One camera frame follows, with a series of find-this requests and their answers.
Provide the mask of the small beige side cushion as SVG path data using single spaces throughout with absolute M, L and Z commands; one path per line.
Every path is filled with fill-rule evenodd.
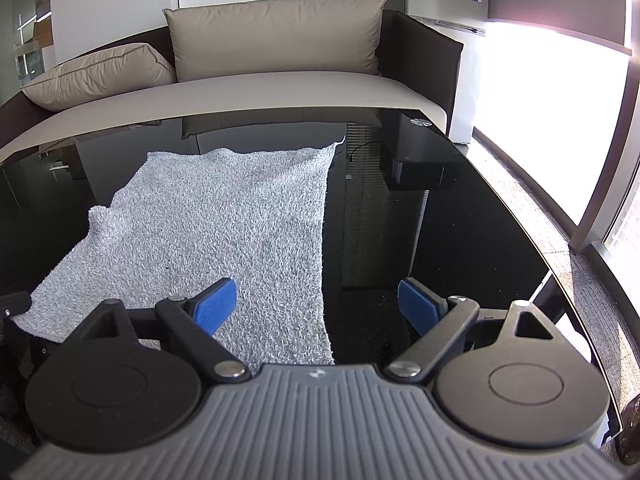
M 174 68 L 149 44 L 135 42 L 86 54 L 62 63 L 25 84 L 36 105 L 60 112 L 122 93 L 177 81 Z

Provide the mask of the dark sofa with beige seat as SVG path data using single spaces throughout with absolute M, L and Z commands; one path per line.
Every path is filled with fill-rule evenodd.
M 109 96 L 52 113 L 17 94 L 1 107 L 1 157 L 41 144 L 154 120 L 275 108 L 422 110 L 449 131 L 463 46 L 399 11 L 386 10 L 378 73 L 232 75 Z

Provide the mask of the grey terry towel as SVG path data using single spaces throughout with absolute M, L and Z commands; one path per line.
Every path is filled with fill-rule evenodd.
M 238 296 L 216 339 L 251 370 L 333 360 L 323 318 L 322 234 L 334 147 L 153 152 L 36 287 L 16 322 L 63 341 L 107 298 L 130 309 L 192 297 L 221 278 Z

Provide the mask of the large beige back cushion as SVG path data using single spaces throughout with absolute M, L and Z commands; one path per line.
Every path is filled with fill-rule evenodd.
M 255 0 L 163 14 L 180 81 L 281 72 L 374 74 L 386 0 Z

